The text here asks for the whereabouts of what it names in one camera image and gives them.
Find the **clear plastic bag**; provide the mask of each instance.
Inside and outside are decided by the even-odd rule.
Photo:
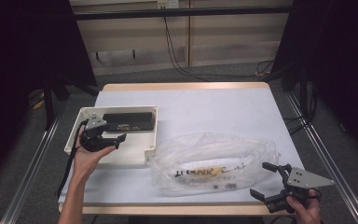
[[[253,186],[268,173],[262,162],[277,164],[279,156],[267,140],[197,133],[163,142],[149,164],[157,188],[227,191]]]

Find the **human hand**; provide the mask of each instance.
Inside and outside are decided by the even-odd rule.
[[[83,132],[80,132],[76,140],[77,152],[74,158],[73,177],[87,181],[92,172],[94,172],[95,168],[97,167],[100,159],[114,151],[116,148],[111,146],[96,152],[87,151],[80,145],[80,136],[82,133]]]
[[[317,196],[316,190],[310,189],[310,196]],[[288,196],[286,201],[296,211],[297,224],[320,224],[321,214],[318,199],[307,199],[305,206],[297,199]]]

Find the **human arm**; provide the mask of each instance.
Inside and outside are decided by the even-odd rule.
[[[310,196],[316,196],[316,190],[310,189]],[[319,208],[318,199],[307,199],[307,203],[304,206],[297,199],[288,196],[286,201],[296,211],[296,223],[297,224],[320,224],[321,214]]]
[[[115,147],[106,147],[97,152],[89,152],[80,146],[79,139],[77,139],[76,147],[78,150],[74,157],[74,171],[63,203],[59,224],[82,223],[86,182],[97,167],[99,160],[115,150]]]

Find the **power outlet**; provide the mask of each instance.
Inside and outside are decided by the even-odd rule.
[[[157,1],[157,8],[168,8],[168,1],[167,0],[158,0]]]
[[[168,0],[168,8],[179,8],[179,0]]]

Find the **gray floor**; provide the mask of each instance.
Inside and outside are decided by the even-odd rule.
[[[208,81],[257,81],[259,77],[221,77],[211,74],[252,75],[257,63],[234,63],[222,65],[210,65],[193,67],[189,69],[194,74]],[[106,83],[133,83],[133,82],[189,82],[199,81],[197,78],[184,76],[174,69],[159,69],[143,72],[131,72],[126,74],[111,74],[97,76],[100,90]],[[286,93],[282,91],[280,80],[269,83],[278,107],[283,117],[295,117],[293,108],[289,104]],[[72,93],[67,102],[55,101],[55,108],[63,107],[63,114],[58,128],[48,146],[46,155],[38,167],[32,187],[28,192],[21,212],[17,217],[18,223],[54,223],[57,221],[59,211],[57,200],[53,193],[60,184],[67,155],[63,153],[69,132],[76,119],[78,109],[83,106],[93,106],[96,97],[87,95],[73,87],[68,87]],[[334,113],[319,100],[316,117],[312,122],[317,132],[324,141],[337,167],[343,174],[353,193],[358,197],[358,145],[350,135],[339,129],[339,121]],[[11,198],[28,169],[43,137],[45,128],[45,111],[42,106],[38,110],[30,110],[22,123],[22,132],[17,143],[13,146],[10,156],[0,169],[0,220],[5,213]],[[307,170],[318,175],[329,177],[324,164],[316,153],[304,130],[292,135],[297,151]],[[322,215],[324,223],[356,223],[351,212],[347,208],[336,188],[323,189]],[[84,223],[91,223],[94,216],[84,216]],[[174,223],[177,219],[153,217],[155,223]],[[98,216],[95,223],[128,223],[126,216]],[[286,219],[278,223],[290,223]]]

